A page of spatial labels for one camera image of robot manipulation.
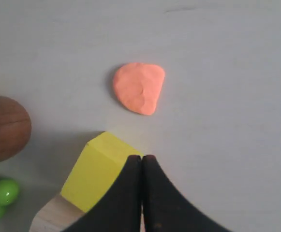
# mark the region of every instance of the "white table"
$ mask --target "white table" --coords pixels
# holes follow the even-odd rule
[[[167,72],[153,116],[125,110],[116,67]],[[0,163],[22,196],[0,232],[26,232],[100,131],[158,157],[192,203],[235,232],[281,232],[281,1],[0,0],[0,95],[33,134]]]

